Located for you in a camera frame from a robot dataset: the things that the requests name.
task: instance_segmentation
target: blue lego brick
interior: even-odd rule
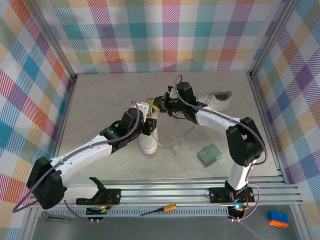
[[[268,220],[274,220],[282,223],[288,223],[288,214],[281,211],[268,211]]]

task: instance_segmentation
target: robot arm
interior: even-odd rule
[[[212,113],[214,112],[214,110],[210,109],[206,104],[196,102],[193,90],[188,82],[180,82],[177,85],[177,88],[180,96],[186,102],[191,105],[207,109]],[[226,134],[229,152],[234,163],[231,174],[225,182],[224,194],[228,195],[230,202],[237,199],[237,197],[247,190],[247,183],[245,179],[248,170],[251,164],[260,157],[263,151],[262,146],[247,130],[221,117],[226,115],[219,113],[220,116],[217,116],[210,112],[187,106],[181,102],[179,98],[172,97],[173,94],[166,92],[164,96],[154,98],[151,104],[144,102],[138,104],[140,113],[138,119],[137,109],[135,107],[130,108],[123,114],[121,120],[114,122],[111,126],[102,130],[100,134],[90,142],[65,155],[52,158],[51,160],[47,160],[45,157],[39,158],[35,162],[26,183],[29,189],[34,187],[36,182],[43,177],[48,170],[61,163],[52,170],[32,192],[42,208],[52,208],[66,196],[72,196],[72,198],[88,197],[93,196],[93,193],[95,194],[91,199],[77,198],[77,204],[78,202],[81,202],[82,204],[90,203],[91,205],[98,203],[103,204],[106,189],[95,177],[91,177],[90,179],[94,181],[97,187],[89,187],[88,192],[83,194],[83,196],[75,196],[74,193],[78,193],[79,191],[71,188],[68,189],[65,183],[74,173],[83,167],[97,159],[100,159],[101,157],[108,156],[127,146],[129,142],[134,140],[140,134],[150,135],[157,125],[157,121],[155,119],[148,118],[148,115],[151,113],[150,106],[159,112],[168,113],[169,116],[171,116],[172,113],[182,112],[185,118],[189,121],[192,121],[195,124],[207,126],[221,134]],[[233,119],[246,124],[260,136],[259,131],[251,118],[246,117],[244,119]],[[121,190],[113,189],[113,192],[109,192],[108,194],[120,196]]]

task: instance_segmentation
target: white sneaker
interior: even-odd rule
[[[159,112],[153,110],[154,112],[151,114],[149,119],[158,119]],[[155,130],[151,133],[152,135],[139,135],[139,144],[142,152],[145,154],[153,154],[158,147],[158,128],[156,127]]]
[[[232,93],[230,91],[222,91],[210,93],[207,95],[197,96],[198,102],[207,104],[213,110],[222,112],[228,109],[231,101]]]

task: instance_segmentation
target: screwdriver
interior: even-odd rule
[[[157,210],[154,210],[154,211],[150,211],[150,212],[146,212],[144,214],[141,214],[140,216],[143,216],[143,215],[146,215],[146,214],[151,214],[151,213],[157,213],[157,212],[167,212],[167,211],[171,211],[173,209],[176,209],[177,208],[177,205],[175,204],[169,204],[169,205],[166,205],[164,207],[160,207],[158,208]]]

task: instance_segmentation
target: gray floor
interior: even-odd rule
[[[288,214],[288,227],[268,224],[268,211]],[[289,206],[259,206],[241,223],[226,217],[113,217],[99,225],[73,218],[71,223],[39,220],[33,240],[297,240]]]
[[[101,130],[122,118],[131,107],[131,100],[144,102],[162,96],[173,85],[179,72],[124,73],[80,75],[64,131],[60,154],[67,153],[94,138]],[[252,90],[244,71],[181,72],[195,95],[231,91],[231,105],[224,113],[233,117],[251,117],[265,142],[263,125]],[[194,124],[162,113],[158,119],[159,141],[169,146],[183,136]],[[214,143],[222,158],[205,167],[197,157],[203,147]],[[256,167],[252,176],[275,176],[271,156],[264,166]],[[140,151],[138,139],[114,154],[103,157],[77,172],[77,182],[89,177],[100,180],[137,180],[163,178],[227,177],[233,161],[227,139],[209,128],[197,125],[176,149],[158,147],[152,155]]]

